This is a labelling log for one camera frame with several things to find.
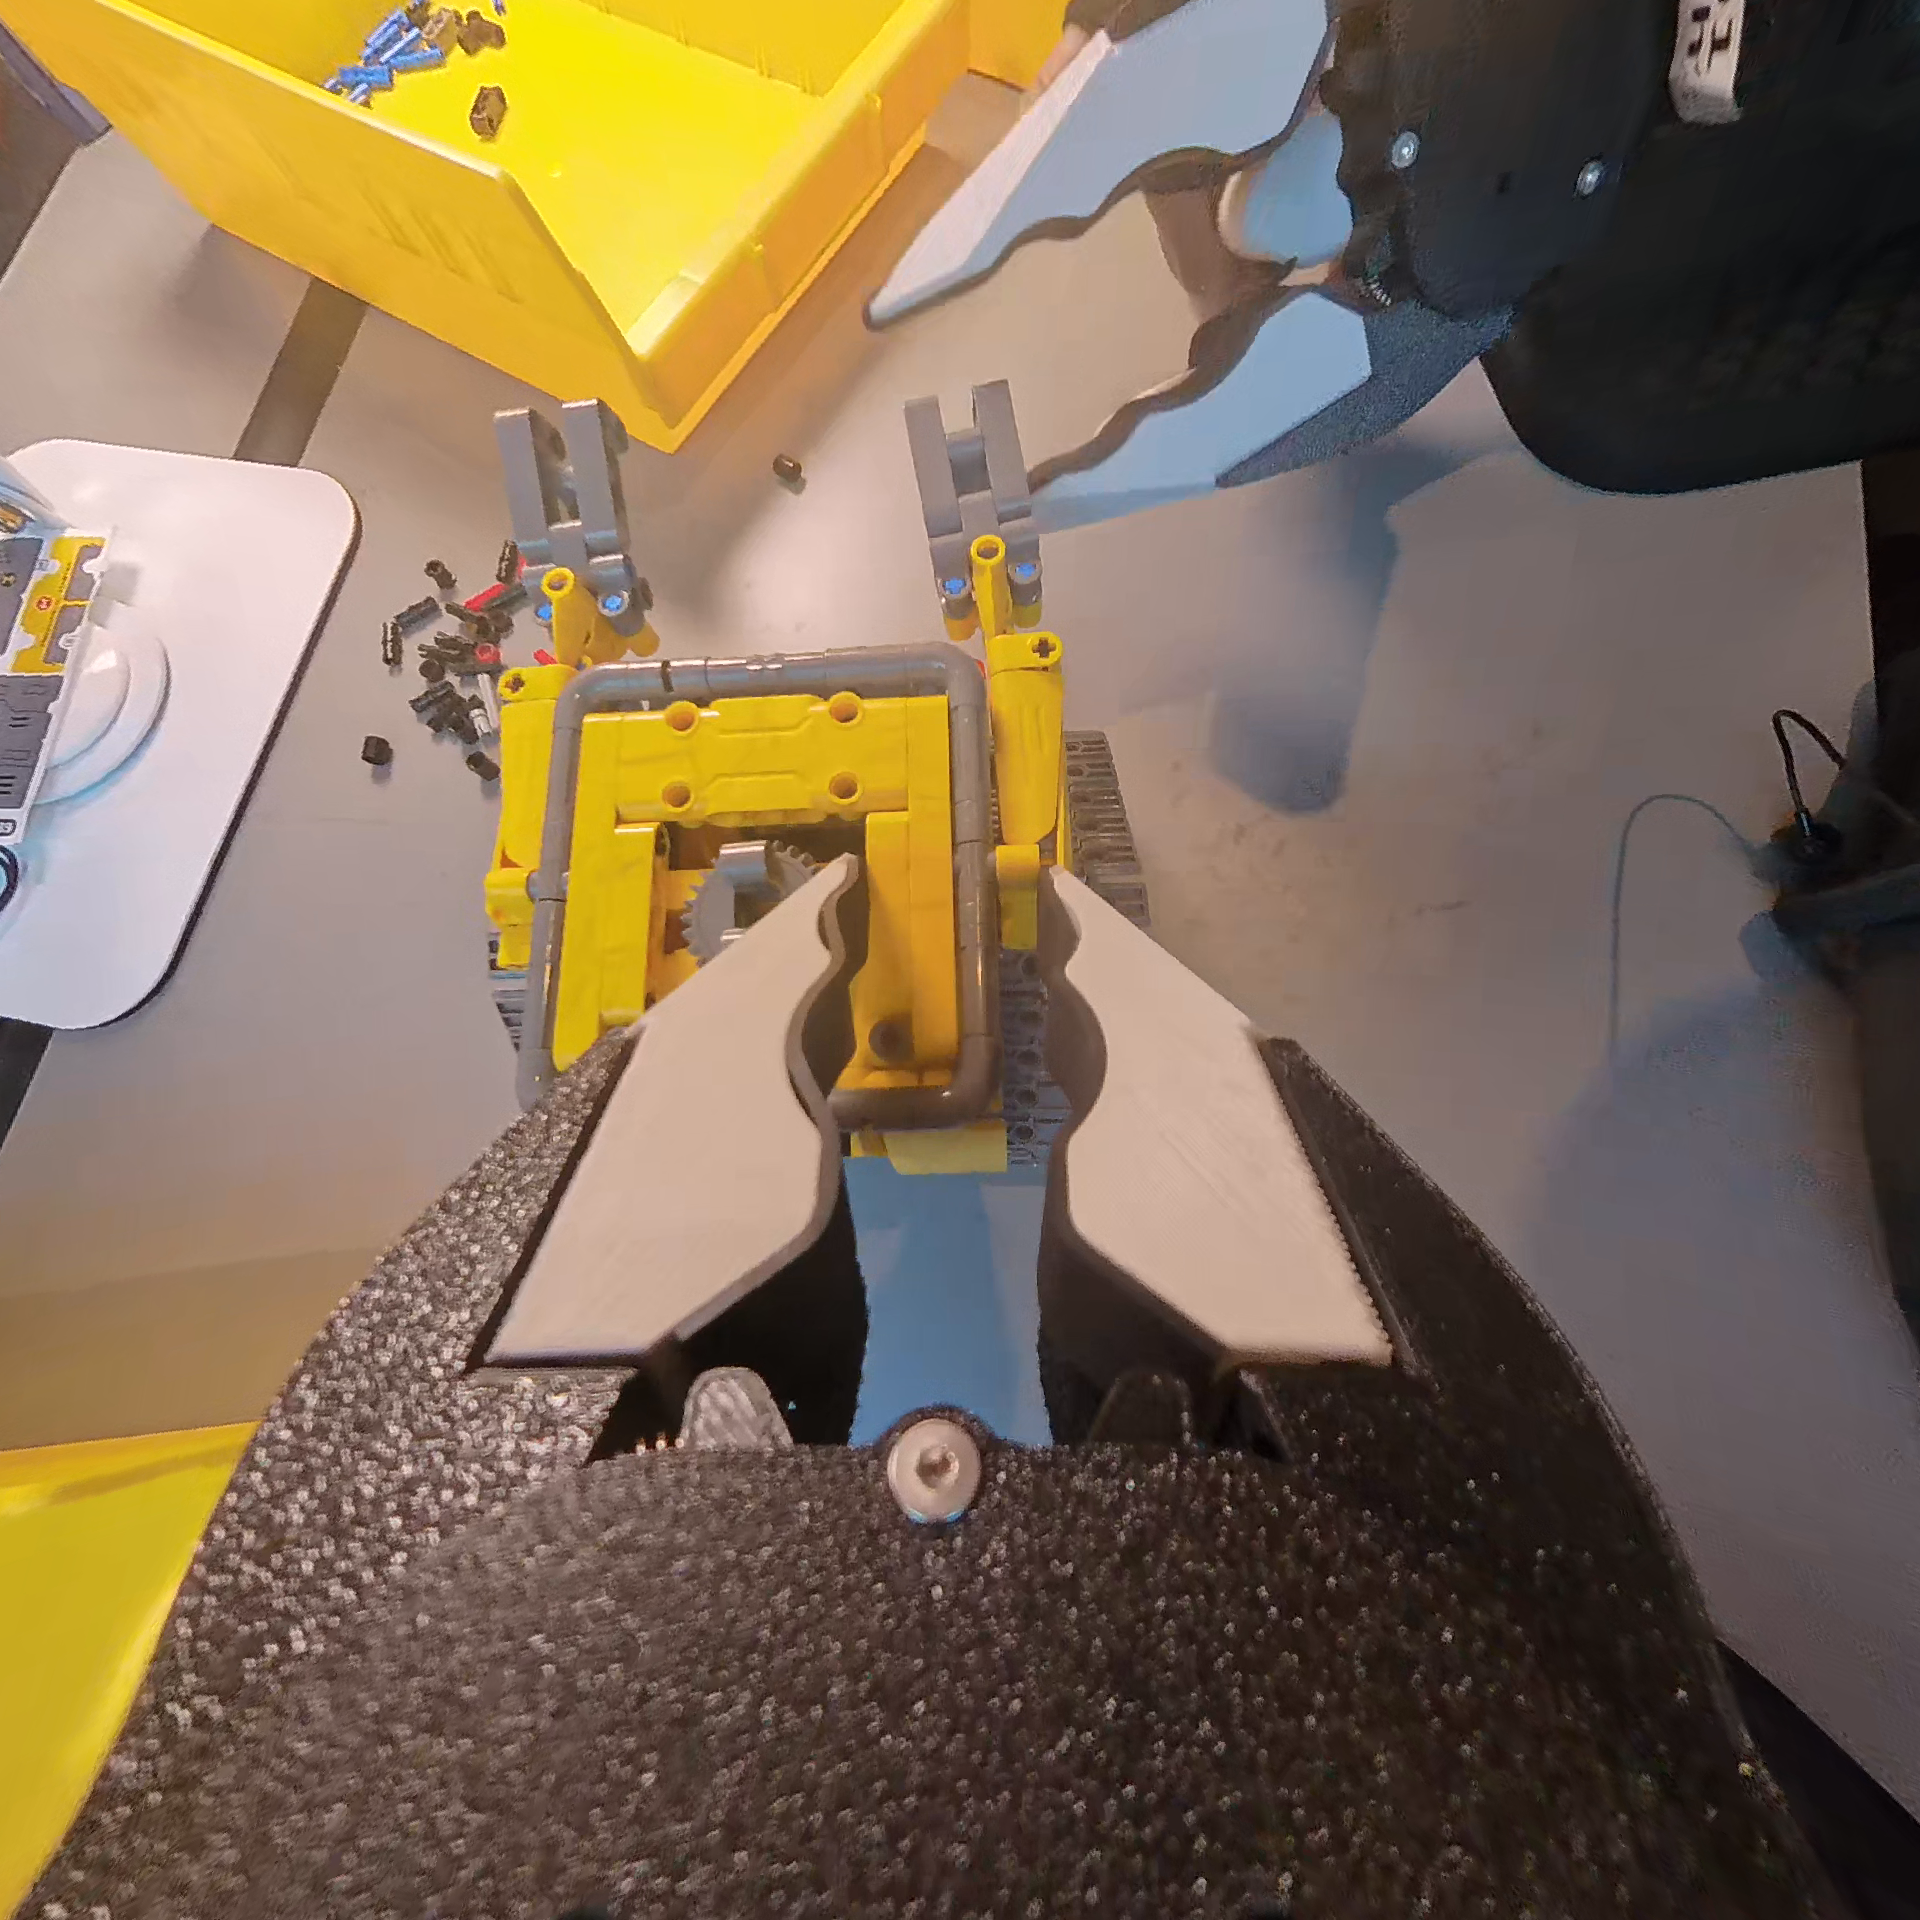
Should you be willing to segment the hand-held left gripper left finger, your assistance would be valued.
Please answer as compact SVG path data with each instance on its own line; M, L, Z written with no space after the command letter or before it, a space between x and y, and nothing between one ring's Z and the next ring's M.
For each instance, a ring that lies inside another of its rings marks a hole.
M642 1360L818 1240L840 1154L805 1027L845 972L856 875L822 863L636 1022L486 1367Z

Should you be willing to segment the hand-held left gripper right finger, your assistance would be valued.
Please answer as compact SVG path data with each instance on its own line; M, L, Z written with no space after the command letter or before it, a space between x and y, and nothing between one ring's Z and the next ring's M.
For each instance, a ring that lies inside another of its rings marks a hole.
M1068 871L1039 886L1045 1316L1087 1368L1166 1331L1202 1368L1394 1358L1251 1016Z

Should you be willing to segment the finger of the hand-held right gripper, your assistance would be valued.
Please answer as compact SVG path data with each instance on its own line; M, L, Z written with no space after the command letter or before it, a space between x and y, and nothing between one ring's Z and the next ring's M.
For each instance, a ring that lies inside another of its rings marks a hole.
M1187 373L1028 474L1032 496L1199 496L1371 373L1364 318L1280 288L1199 327Z
M1072 237L1182 167L1278 143L1323 70L1318 2L1189 2L1093 32L952 189L871 294L887 328L960 296L1042 237Z

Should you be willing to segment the grey and yellow brick assembly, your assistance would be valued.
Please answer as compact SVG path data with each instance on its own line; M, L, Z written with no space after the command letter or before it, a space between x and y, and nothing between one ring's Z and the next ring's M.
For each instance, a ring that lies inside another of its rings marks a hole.
M1018 434L1010 384L971 389L971 422L948 429L942 405L919 397L903 422L919 485L932 583L952 638L981 632L971 591L974 536L1006 541L1010 586L1007 630L1032 630L1042 619L1042 554L1027 459Z

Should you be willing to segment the yellow tracked brick vehicle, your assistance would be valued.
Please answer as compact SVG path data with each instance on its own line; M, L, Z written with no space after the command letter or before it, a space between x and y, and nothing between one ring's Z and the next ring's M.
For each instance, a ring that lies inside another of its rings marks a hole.
M506 686L484 884L518 1104L853 854L851 974L827 1002L847 1038L827 1086L844 1146L900 1173L1042 1166L1069 1111L1042 1051L1039 894L1003 901L996 880L983 632L943 619L947 639L666 658L611 406L500 411L496 446L550 632ZM1042 872L1147 927L1109 738L1063 716L1063 770Z

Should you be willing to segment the yellow plastic parts bin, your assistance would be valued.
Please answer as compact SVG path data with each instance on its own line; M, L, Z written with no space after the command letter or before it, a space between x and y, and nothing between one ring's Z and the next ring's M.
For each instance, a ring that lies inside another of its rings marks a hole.
M920 143L966 4L438 4L448 48L323 92L400 2L5 2L211 224L674 450ZM482 84L509 109L469 127Z

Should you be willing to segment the grey desk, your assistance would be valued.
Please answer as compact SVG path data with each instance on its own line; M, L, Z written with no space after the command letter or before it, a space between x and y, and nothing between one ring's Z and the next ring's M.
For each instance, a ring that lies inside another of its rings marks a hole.
M506 533L547 395L306 278L122 136L5 278L5 443L240 447L282 355L351 496L338 600L182 957L60 1036L5 1143L5 1446L254 1420L342 1290L512 1118L491 796L378 623ZM1853 469L1602 496L1469 368L1326 469L1047 541L1155 926L1301 1040L1552 1309L1720 1634L1915 1804L1915 1360L1850 1023L1754 918L1775 708L1870 668Z

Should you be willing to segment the pile of small brick pins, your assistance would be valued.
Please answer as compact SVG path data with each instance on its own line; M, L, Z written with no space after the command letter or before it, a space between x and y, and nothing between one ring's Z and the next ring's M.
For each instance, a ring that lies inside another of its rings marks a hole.
M496 788L506 770L506 686L524 661L514 653L533 595L518 541L507 536L486 575L463 578L452 565L421 565L423 587L407 591L378 630L378 658L390 679L407 679L404 703L418 726L458 752L474 782Z

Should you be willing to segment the person's black hoodie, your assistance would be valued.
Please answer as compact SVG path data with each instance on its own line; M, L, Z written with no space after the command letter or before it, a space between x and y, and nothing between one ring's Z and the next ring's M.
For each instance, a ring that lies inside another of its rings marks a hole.
M1918 450L1861 467L1874 671L1845 746L1796 708L1766 720L1787 816L1768 909L1842 994L1890 1296L1918 1335Z

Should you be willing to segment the bunch of blue brick pins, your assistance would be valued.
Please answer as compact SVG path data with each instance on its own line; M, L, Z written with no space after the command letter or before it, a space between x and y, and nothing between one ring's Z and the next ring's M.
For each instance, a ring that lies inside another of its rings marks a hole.
M384 13L363 36L359 54L335 63L319 86L332 98L365 108L407 77L444 68L459 22L438 4L402 4Z

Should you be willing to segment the white rounded base plate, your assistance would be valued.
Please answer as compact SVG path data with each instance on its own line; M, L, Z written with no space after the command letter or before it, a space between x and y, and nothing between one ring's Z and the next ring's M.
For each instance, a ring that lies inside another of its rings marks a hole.
M172 687L115 780L42 813L3 908L3 1016L61 1031L131 1015L174 972L356 539L323 470L82 438L14 462L110 534L110 623L158 638Z

